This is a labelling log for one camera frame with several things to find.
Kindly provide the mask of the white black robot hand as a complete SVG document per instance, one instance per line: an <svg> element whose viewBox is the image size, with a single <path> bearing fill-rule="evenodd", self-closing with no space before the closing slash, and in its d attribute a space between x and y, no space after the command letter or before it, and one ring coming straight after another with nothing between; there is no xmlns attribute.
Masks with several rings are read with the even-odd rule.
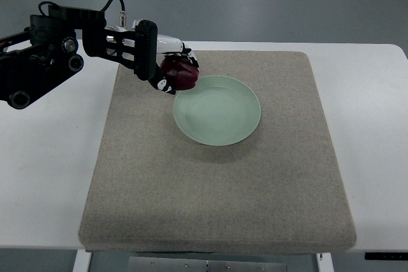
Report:
<svg viewBox="0 0 408 272"><path fill-rule="evenodd" d="M105 28L106 55L129 68L142 81L156 90L174 95L177 91L161 71L165 57L178 55L199 69L198 60L183 41L157 33L157 25L148 20L136 20L131 30L123 26Z"/></svg>

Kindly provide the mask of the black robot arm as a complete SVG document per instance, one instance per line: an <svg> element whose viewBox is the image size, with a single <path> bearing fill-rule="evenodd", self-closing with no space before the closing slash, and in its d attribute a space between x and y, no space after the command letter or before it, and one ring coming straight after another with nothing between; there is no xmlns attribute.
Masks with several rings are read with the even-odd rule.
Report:
<svg viewBox="0 0 408 272"><path fill-rule="evenodd" d="M1 38L1 100L22 110L78 73L84 60L77 53L76 31L105 27L105 11L113 1L100 10L42 1L38 6L47 5L47 13L31 15L29 27Z"/></svg>

